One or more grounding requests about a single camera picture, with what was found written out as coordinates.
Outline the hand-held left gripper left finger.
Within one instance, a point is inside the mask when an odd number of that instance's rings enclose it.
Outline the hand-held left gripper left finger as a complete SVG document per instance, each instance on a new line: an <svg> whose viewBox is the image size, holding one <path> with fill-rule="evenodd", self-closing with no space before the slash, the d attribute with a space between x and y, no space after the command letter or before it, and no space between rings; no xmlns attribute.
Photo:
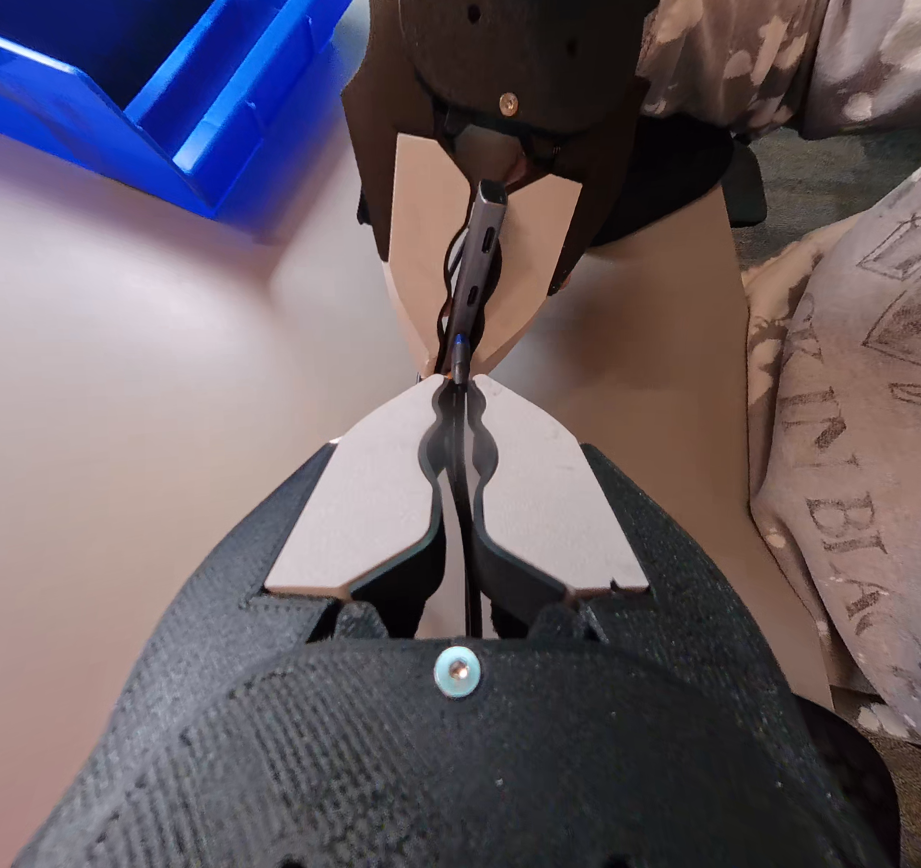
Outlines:
<svg viewBox="0 0 921 868"><path fill-rule="evenodd" d="M328 462L264 581L277 596L355 598L437 534L437 473L424 439L447 383L432 375L366 415L332 443Z"/></svg>

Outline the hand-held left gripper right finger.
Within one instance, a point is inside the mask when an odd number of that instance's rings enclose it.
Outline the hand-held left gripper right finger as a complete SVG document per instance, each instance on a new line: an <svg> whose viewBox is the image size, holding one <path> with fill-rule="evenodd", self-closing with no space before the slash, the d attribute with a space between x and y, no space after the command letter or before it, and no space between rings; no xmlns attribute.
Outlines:
<svg viewBox="0 0 921 868"><path fill-rule="evenodd" d="M467 395L475 578L496 606L574 604L649 580L579 441L488 375Z"/></svg>

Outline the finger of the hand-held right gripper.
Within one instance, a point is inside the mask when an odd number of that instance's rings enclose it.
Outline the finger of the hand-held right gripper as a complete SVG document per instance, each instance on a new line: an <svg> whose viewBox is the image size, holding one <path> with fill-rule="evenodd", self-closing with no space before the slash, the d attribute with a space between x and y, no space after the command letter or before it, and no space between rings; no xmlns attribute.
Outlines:
<svg viewBox="0 0 921 868"><path fill-rule="evenodd" d="M437 372L440 320L449 298L445 270L470 205L466 175L441 145L397 136L388 260L390 303L417 373Z"/></svg>
<svg viewBox="0 0 921 868"><path fill-rule="evenodd" d="M581 191L581 183L547 175L509 195L499 235L500 274L484 306L472 375L489 374L543 307Z"/></svg>

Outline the grey usb hub with cable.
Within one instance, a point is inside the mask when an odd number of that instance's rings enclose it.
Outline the grey usb hub with cable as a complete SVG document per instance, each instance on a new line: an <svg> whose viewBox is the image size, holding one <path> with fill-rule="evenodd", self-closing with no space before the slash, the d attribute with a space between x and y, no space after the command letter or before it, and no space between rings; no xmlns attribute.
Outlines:
<svg viewBox="0 0 921 868"><path fill-rule="evenodd" d="M496 286L500 232L508 211L505 185L483 179L473 196L470 215L457 259L456 279L451 296L444 346L438 371L453 373L453 351L459 336L473 353L485 326L485 304Z"/></svg>

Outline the black cable blue plugs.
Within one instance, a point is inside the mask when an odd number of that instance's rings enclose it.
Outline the black cable blue plugs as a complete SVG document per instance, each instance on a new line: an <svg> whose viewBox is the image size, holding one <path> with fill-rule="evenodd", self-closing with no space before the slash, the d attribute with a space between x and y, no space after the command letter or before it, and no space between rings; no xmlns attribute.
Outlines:
<svg viewBox="0 0 921 868"><path fill-rule="evenodd" d="M466 469L466 397L470 378L471 348L465 334L456 334L450 348L449 430L447 472L451 496L460 527L464 567L464 616L468 636L483 636L481 591L476 580L472 507Z"/></svg>

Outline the blue plastic bin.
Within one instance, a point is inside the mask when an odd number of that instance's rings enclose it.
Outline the blue plastic bin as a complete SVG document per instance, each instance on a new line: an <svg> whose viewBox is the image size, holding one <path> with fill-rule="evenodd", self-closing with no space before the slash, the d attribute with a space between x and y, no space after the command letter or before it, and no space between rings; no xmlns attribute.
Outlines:
<svg viewBox="0 0 921 868"><path fill-rule="evenodd" d="M184 210L268 206L353 0L1 0L2 133Z"/></svg>

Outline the person's right hand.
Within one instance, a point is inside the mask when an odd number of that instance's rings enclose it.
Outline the person's right hand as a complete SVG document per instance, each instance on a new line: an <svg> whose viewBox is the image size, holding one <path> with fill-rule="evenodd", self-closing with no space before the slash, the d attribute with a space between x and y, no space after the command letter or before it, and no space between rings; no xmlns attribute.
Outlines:
<svg viewBox="0 0 921 868"><path fill-rule="evenodd" d="M483 180L514 188L539 176L517 137L473 124L455 137L453 155L473 189Z"/></svg>

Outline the black honeycomb pad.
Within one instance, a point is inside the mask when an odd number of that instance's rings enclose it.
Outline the black honeycomb pad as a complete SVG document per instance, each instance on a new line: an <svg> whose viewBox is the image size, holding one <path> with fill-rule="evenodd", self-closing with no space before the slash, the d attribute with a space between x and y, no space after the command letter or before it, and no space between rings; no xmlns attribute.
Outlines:
<svg viewBox="0 0 921 868"><path fill-rule="evenodd" d="M640 116L622 190L589 248L632 235L708 194L733 153L727 127L687 114Z"/></svg>

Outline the person's torso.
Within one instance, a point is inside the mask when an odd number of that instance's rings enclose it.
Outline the person's torso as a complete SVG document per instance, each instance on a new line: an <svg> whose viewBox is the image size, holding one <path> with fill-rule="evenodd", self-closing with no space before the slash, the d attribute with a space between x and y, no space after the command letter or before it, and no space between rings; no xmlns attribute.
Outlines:
<svg viewBox="0 0 921 868"><path fill-rule="evenodd" d="M743 273L754 522L858 724L919 745L920 174Z"/></svg>

